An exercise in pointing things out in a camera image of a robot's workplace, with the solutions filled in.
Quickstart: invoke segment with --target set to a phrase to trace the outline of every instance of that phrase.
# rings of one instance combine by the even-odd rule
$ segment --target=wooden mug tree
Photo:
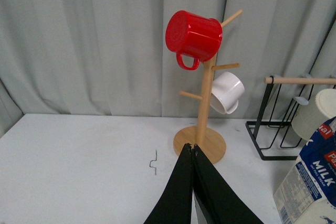
[[[237,18],[242,12],[242,10],[239,10],[221,23],[222,28]],[[218,132],[207,127],[214,73],[216,70],[238,68],[240,66],[239,63],[216,66],[216,59],[217,54],[203,63],[201,95],[180,91],[181,95],[200,100],[198,121],[197,126],[181,129],[174,138],[174,150],[177,155],[180,155],[184,144],[197,144],[213,164],[221,160],[226,152],[226,143],[223,137]]]

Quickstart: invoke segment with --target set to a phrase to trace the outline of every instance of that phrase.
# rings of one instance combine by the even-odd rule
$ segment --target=white paper towel roll
[[[307,106],[300,106],[291,124],[303,139],[309,140],[315,130],[326,120],[336,116],[336,90],[323,89]]]

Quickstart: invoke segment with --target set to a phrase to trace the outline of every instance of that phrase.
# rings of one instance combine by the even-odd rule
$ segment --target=red enamel mug
[[[168,49],[176,53],[178,65],[186,70],[195,70],[199,62],[214,57],[222,38],[223,30],[218,20],[204,18],[185,10],[180,10],[172,16],[165,35]],[[184,64],[183,55],[194,58],[191,67]]]

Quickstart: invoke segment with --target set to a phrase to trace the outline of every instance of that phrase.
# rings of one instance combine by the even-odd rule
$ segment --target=red logo
[[[336,169],[336,151],[329,152],[324,157]]]
[[[320,134],[323,136],[324,139],[328,139],[330,138],[334,133],[332,132],[331,127],[329,127],[328,125],[322,124],[319,127],[319,132]]]

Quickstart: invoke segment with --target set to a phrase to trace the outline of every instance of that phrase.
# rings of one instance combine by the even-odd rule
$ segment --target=white table
[[[177,161],[175,134],[196,122],[26,114],[0,138],[0,223],[143,223]],[[215,167],[264,223],[281,223],[272,195],[294,161],[262,161],[245,122],[209,120],[227,143]]]

